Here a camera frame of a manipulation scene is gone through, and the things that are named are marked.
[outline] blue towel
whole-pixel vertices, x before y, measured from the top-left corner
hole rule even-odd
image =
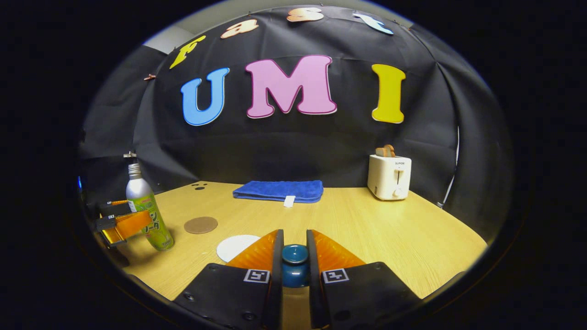
[[[232,192],[234,198],[251,200],[284,201],[285,196],[295,196],[294,203],[315,203],[320,200],[324,188],[322,181],[251,181]]]

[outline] orange letter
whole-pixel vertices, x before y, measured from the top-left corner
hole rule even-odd
[[[186,46],[183,46],[180,49],[180,53],[177,54],[176,60],[173,62],[173,64],[171,64],[171,66],[169,67],[169,69],[171,70],[171,69],[173,69],[174,66],[178,65],[179,63],[181,63],[185,59],[185,56],[188,53],[190,53],[192,50],[194,50],[194,48],[197,45],[197,43],[199,41],[204,40],[204,38],[206,38],[205,35],[203,35],[203,36],[199,37],[198,39],[196,39],[196,40],[188,43]]]
[[[398,68],[384,64],[374,64],[373,71],[379,76],[379,103],[371,116],[378,122],[399,124],[403,122],[400,111],[402,80],[406,74]]]
[[[321,10],[318,8],[296,8],[288,12],[288,21],[290,22],[304,22],[317,21],[322,19],[324,15],[320,14]]]
[[[226,29],[226,32],[220,36],[222,39],[230,38],[239,33],[245,33],[258,28],[256,19],[249,19],[248,21],[240,22]]]

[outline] wooden table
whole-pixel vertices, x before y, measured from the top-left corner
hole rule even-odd
[[[120,251],[124,270],[173,300],[210,262],[225,264],[216,246],[233,235],[263,236],[284,230],[285,244],[306,244],[306,230],[318,230],[364,262],[383,261],[420,298],[456,273],[465,271],[487,247],[485,241],[449,213],[410,191],[403,201],[380,201],[366,187],[325,188],[317,203],[233,198],[239,184],[199,181],[156,195],[175,246],[157,252],[142,234]],[[196,217],[214,217],[218,227],[206,234],[183,229]],[[284,288],[284,329],[310,329],[308,288]]]

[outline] letter m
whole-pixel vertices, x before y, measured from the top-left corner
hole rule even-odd
[[[252,106],[247,110],[250,118],[269,117],[275,109],[269,105],[268,93],[283,113],[289,113],[302,89],[298,111],[307,115],[328,115],[336,112],[336,103],[330,99],[328,65],[332,59],[324,55],[302,57],[291,76],[287,76],[273,60],[252,62],[245,67],[251,72]]]

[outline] screw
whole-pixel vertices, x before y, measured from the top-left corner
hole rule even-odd
[[[256,316],[255,314],[253,314],[253,313],[250,313],[250,312],[245,312],[245,313],[242,315],[242,318],[246,319],[247,321],[252,321],[252,320],[256,319],[256,318],[257,318],[257,316]]]

